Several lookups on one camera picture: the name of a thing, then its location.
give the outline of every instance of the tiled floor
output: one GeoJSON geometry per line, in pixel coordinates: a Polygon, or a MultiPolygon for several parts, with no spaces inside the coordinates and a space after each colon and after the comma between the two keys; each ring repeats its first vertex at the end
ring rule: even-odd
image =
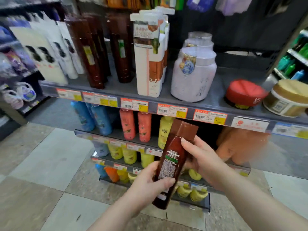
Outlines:
{"type": "MultiPolygon", "coordinates": [[[[98,181],[92,143],[74,132],[27,124],[0,143],[0,230],[86,231],[126,188],[98,181]]],[[[308,217],[306,180],[252,170],[248,179],[308,217]]],[[[149,205],[126,231],[250,231],[229,200],[211,193],[210,214],[171,202],[149,205]]]]}

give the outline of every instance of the hand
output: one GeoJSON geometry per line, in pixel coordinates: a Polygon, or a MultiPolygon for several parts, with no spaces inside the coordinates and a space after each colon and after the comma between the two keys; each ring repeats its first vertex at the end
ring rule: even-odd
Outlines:
{"type": "Polygon", "coordinates": [[[131,187],[124,194],[126,199],[130,200],[134,212],[140,212],[143,208],[154,201],[156,196],[162,191],[169,189],[175,183],[175,178],[164,178],[153,182],[153,176],[156,173],[159,161],[154,161],[143,169],[131,187]]]}
{"type": "Polygon", "coordinates": [[[229,170],[229,167],[220,159],[216,152],[198,136],[195,136],[195,145],[183,138],[181,142],[184,149],[193,156],[192,159],[187,159],[185,167],[195,170],[216,189],[222,190],[221,177],[224,176],[226,170],[229,170]]]}

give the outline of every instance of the yellow price label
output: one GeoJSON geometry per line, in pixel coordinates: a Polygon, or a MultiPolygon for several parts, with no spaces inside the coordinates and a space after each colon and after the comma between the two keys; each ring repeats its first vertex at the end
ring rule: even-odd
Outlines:
{"type": "Polygon", "coordinates": [[[118,102],[117,101],[114,101],[114,100],[109,100],[109,106],[112,106],[112,107],[118,107],[118,102]]]}
{"type": "Polygon", "coordinates": [[[299,131],[296,137],[308,140],[308,131],[299,131]]]}
{"type": "Polygon", "coordinates": [[[176,117],[177,117],[177,118],[186,118],[186,112],[177,111],[177,112],[176,112],[176,117]]]}
{"type": "Polygon", "coordinates": [[[82,101],[81,95],[74,95],[74,100],[75,101],[82,101]]]}
{"type": "Polygon", "coordinates": [[[248,177],[248,173],[243,172],[243,171],[240,171],[240,175],[243,176],[243,177],[248,177]]]}
{"type": "Polygon", "coordinates": [[[147,105],[139,105],[139,108],[138,108],[138,110],[139,110],[139,112],[145,112],[145,113],[147,113],[148,112],[148,106],[147,105]]]}
{"type": "Polygon", "coordinates": [[[215,117],[215,119],[214,119],[214,124],[224,125],[224,124],[225,124],[225,121],[226,121],[225,118],[215,117]]]}
{"type": "Polygon", "coordinates": [[[109,102],[108,102],[108,100],[106,100],[106,99],[100,99],[100,104],[101,105],[109,105],[109,102]]]}

